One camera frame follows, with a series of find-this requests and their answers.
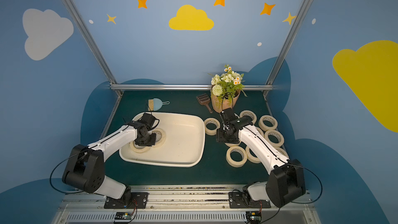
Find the masking tape roll eight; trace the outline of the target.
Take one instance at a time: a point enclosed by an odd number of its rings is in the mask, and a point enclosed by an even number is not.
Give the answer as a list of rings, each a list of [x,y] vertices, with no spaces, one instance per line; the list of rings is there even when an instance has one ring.
[[[130,149],[135,153],[144,153],[150,150],[150,146],[139,146],[136,145],[135,142],[129,143]]]

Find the masking tape roll nine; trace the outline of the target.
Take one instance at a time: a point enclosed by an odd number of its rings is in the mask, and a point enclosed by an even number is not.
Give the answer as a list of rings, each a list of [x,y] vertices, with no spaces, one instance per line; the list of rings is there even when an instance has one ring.
[[[152,147],[160,148],[166,141],[166,132],[161,128],[156,128],[152,134],[155,134],[155,144]]]

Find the masking tape roll twelve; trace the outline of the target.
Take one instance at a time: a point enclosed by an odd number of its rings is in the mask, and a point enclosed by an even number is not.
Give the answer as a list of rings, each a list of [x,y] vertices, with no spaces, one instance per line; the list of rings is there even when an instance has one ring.
[[[232,146],[227,150],[226,161],[234,168],[241,168],[247,162],[248,157],[245,150],[240,146]]]

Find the masking tape roll three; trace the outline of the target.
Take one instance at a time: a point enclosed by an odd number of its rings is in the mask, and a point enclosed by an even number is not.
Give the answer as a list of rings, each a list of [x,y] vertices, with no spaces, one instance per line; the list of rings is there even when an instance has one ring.
[[[204,120],[205,133],[210,136],[217,134],[217,130],[221,127],[220,122],[216,118],[207,118]]]

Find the masking tape roll two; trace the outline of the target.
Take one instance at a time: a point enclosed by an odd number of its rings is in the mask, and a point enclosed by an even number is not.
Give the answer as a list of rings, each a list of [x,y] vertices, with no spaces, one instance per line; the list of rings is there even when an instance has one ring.
[[[249,110],[244,110],[239,114],[240,118],[249,117],[251,119],[252,124],[256,124],[257,122],[257,115]]]

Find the masking tape roll five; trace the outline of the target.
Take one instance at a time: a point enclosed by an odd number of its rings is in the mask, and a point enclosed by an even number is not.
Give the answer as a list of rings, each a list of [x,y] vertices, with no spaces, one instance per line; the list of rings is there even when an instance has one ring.
[[[245,151],[246,151],[246,154],[247,154],[247,159],[250,162],[255,163],[255,164],[261,163],[259,158],[257,158],[256,156],[251,154],[251,149],[249,148],[249,146],[246,146]]]

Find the masking tape roll four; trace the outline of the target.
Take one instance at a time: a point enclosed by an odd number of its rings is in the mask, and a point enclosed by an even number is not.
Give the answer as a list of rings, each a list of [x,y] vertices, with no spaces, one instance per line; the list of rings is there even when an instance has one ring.
[[[260,117],[258,120],[259,127],[263,131],[268,131],[268,130],[276,130],[278,126],[278,121],[270,115],[263,115]]]

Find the cream plastic storage tray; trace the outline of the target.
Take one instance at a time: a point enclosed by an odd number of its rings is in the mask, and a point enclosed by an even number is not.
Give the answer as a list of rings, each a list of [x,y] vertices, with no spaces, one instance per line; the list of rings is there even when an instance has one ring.
[[[205,145],[204,121],[194,115],[153,113],[160,120],[158,129],[165,132],[165,142],[160,147],[137,153],[124,145],[120,157],[127,162],[162,167],[192,167],[201,160]]]

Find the masking tape roll one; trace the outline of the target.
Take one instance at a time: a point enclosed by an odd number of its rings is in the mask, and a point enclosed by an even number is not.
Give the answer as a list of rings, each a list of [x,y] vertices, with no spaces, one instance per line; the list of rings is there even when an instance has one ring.
[[[285,143],[284,136],[276,130],[267,130],[264,137],[274,147],[281,147]]]

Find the masking tape roll ten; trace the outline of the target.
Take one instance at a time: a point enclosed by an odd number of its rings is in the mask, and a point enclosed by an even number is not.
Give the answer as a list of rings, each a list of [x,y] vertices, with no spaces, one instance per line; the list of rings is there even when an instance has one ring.
[[[241,142],[238,142],[236,144],[225,143],[225,145],[228,146],[228,147],[239,146],[240,144],[241,144]]]

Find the masking tape roll six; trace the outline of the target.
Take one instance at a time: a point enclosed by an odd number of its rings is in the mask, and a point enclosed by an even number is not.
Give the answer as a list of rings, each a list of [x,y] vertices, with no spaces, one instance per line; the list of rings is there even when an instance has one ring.
[[[263,130],[262,130],[261,128],[256,127],[256,130],[260,133],[260,135],[261,135],[262,137],[264,137],[264,132],[263,132]]]

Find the masking tape roll eleven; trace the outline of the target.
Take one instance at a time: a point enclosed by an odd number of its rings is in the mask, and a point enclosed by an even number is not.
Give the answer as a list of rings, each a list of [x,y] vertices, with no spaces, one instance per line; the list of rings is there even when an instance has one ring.
[[[281,147],[276,147],[275,148],[277,151],[279,151],[281,154],[283,154],[284,156],[286,156],[287,158],[289,158],[289,155],[287,154],[287,152],[282,149]]]

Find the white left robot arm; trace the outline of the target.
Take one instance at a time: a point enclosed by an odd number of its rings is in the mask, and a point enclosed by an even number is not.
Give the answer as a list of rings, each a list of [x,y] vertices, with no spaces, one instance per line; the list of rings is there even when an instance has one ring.
[[[76,145],[68,158],[62,176],[63,183],[86,193],[129,201],[127,186],[105,175],[105,162],[130,142],[154,144],[155,138],[150,132],[156,121],[131,120],[97,142],[87,146]]]

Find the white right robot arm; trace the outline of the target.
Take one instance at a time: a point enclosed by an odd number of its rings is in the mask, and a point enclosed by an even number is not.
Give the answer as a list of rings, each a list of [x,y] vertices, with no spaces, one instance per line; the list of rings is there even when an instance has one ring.
[[[244,192],[247,201],[270,200],[276,207],[283,207],[305,195],[305,178],[301,163],[290,160],[274,148],[252,124],[250,117],[238,118],[234,113],[220,114],[223,127],[217,129],[216,140],[246,144],[260,160],[269,174],[266,182],[247,185]]]

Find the blue dustpan with brush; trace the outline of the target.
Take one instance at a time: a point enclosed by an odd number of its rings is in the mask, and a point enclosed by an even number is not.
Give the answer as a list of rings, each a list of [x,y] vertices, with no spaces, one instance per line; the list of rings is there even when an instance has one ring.
[[[170,101],[162,101],[161,99],[158,98],[153,98],[148,100],[148,110],[151,112],[155,112],[161,109],[162,106],[164,105],[169,105]]]

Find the brown plastic scoop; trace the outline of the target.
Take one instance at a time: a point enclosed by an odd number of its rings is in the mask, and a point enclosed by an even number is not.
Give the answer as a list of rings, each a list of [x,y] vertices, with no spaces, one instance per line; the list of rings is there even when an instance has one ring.
[[[211,110],[209,104],[210,104],[210,97],[208,94],[204,93],[201,95],[197,96],[197,101],[199,102],[200,105],[204,105],[206,106],[206,108],[208,109],[208,111],[212,114],[213,111]]]

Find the flower pot with white flowers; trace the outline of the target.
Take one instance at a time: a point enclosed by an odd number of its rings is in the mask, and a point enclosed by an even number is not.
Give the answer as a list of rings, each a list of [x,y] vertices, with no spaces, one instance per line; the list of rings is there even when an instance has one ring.
[[[224,73],[211,75],[210,98],[213,109],[220,113],[227,108],[233,108],[241,93],[244,92],[244,74],[232,70],[227,64]]]

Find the left circuit board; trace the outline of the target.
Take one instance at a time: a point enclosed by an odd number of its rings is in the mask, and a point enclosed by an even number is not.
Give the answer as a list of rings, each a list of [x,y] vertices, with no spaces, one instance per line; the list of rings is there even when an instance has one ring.
[[[117,212],[114,217],[114,222],[130,222],[134,215],[133,212]]]

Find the circuit board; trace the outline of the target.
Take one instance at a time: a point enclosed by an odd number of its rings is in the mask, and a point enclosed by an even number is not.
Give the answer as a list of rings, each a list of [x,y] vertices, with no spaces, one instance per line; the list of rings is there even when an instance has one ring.
[[[246,212],[246,224],[260,224],[262,214],[260,212]]]
[[[117,212],[114,217],[114,222],[130,222],[134,215],[133,212]]]

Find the right circuit board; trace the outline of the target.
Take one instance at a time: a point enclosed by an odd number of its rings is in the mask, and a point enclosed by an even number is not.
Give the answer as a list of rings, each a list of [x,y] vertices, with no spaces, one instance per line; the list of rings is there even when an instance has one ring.
[[[246,224],[260,224],[262,214],[260,212],[246,212]]]

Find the aluminium frame rail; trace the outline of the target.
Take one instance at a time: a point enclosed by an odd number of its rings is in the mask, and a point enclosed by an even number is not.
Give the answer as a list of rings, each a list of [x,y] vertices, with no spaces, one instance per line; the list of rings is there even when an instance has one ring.
[[[112,90],[133,91],[133,90],[189,90],[206,91],[211,85],[153,85],[153,84],[111,84]],[[244,91],[271,91],[272,85],[247,85]]]

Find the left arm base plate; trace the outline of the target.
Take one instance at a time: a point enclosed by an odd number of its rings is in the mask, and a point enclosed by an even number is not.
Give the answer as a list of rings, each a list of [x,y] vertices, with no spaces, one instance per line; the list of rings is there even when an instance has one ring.
[[[107,197],[104,209],[144,209],[148,202],[147,192],[130,192],[129,195],[122,196],[120,199]]]

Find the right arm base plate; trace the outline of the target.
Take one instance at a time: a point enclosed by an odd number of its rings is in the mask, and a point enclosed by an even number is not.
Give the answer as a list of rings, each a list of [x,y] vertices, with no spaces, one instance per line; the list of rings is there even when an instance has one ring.
[[[271,208],[269,200],[253,200],[248,193],[233,190],[228,193],[230,208]]]

